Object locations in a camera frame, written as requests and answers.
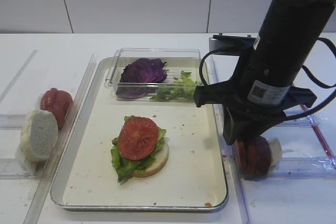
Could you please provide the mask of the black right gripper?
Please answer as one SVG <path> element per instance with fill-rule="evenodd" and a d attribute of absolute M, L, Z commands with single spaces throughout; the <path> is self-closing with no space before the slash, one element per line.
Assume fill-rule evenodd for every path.
<path fill-rule="evenodd" d="M 223 137 L 227 145 L 236 140 L 250 141 L 269 128 L 289 120 L 284 111 L 296 105 L 311 107 L 316 95 L 309 89 L 292 85 L 306 55 L 293 56 L 246 49 L 227 81 L 208 84 L 203 75 L 208 52 L 199 65 L 202 85 L 196 87 L 194 102 L 223 106 Z"/>

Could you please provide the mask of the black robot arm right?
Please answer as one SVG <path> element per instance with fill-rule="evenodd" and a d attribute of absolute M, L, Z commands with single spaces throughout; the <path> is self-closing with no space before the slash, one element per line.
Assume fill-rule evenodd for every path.
<path fill-rule="evenodd" d="M 320 104 L 309 89 L 293 85 L 298 72 L 335 10 L 335 0 L 272 0 L 257 37 L 226 37 L 227 45 L 213 53 L 235 55 L 229 80 L 202 81 L 194 92 L 197 107 L 223 106 L 223 137 L 228 145 L 251 141 L 269 128 L 314 114 Z"/>

